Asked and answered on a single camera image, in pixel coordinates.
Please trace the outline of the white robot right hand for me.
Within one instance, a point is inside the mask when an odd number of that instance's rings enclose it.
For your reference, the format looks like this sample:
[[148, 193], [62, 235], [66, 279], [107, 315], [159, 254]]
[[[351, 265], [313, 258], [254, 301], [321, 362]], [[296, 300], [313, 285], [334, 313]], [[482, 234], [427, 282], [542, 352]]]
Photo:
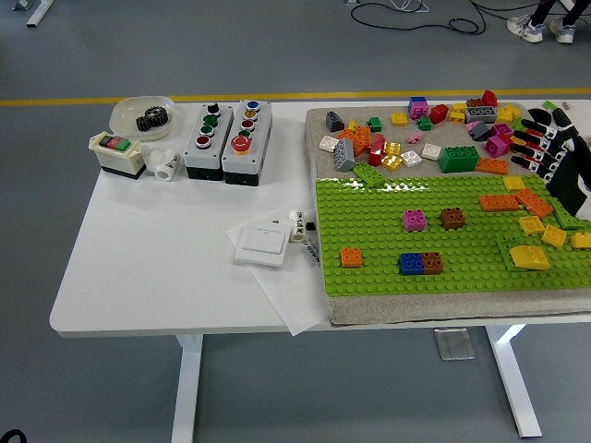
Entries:
[[540, 176], [567, 212], [590, 219], [590, 148], [563, 110], [531, 109], [513, 135], [512, 162]]

